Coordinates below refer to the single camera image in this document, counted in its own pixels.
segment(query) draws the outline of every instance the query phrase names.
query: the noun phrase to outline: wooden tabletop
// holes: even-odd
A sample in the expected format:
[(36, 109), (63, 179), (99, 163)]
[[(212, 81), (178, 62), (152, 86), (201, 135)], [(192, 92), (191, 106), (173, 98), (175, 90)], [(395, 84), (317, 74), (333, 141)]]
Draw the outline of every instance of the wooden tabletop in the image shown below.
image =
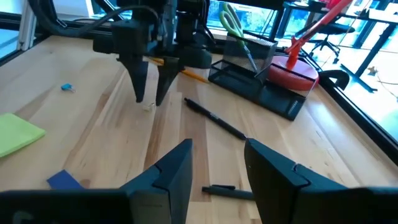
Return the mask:
[[(53, 36), (0, 68), (0, 114), (15, 113), (47, 131), (0, 159), (0, 190), (49, 189), (46, 180), (62, 169), (84, 187), (117, 188), (192, 138), (187, 223), (260, 223), (254, 203), (201, 193), (210, 184), (250, 190), (244, 143), (188, 109), (184, 97), (345, 186), (398, 185), (397, 167), (321, 87), (291, 122), (180, 74), (162, 105), (146, 111), (143, 106), (155, 101), (155, 65), (149, 67), (144, 102), (137, 104), (129, 75), (115, 58), (93, 52), (90, 40)], [(61, 91), (64, 83), (73, 84), (76, 93)]]

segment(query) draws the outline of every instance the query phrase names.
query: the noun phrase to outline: desk organizer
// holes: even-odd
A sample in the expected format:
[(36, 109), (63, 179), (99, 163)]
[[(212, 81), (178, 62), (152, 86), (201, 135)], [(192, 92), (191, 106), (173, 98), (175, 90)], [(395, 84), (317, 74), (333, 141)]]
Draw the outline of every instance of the desk organizer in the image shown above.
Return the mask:
[[(267, 79), (270, 66), (285, 70), (290, 75), (305, 78), (313, 82), (313, 87), (316, 80), (273, 64), (274, 54), (284, 54), (283, 50), (277, 49), (277, 42), (247, 31), (244, 33), (245, 39), (228, 34), (223, 59), (211, 66), (209, 81), (293, 121), (311, 90), (295, 91), (272, 83)], [(249, 49), (257, 71), (251, 65), (242, 42)], [(304, 57), (300, 57), (299, 60), (312, 64)]]

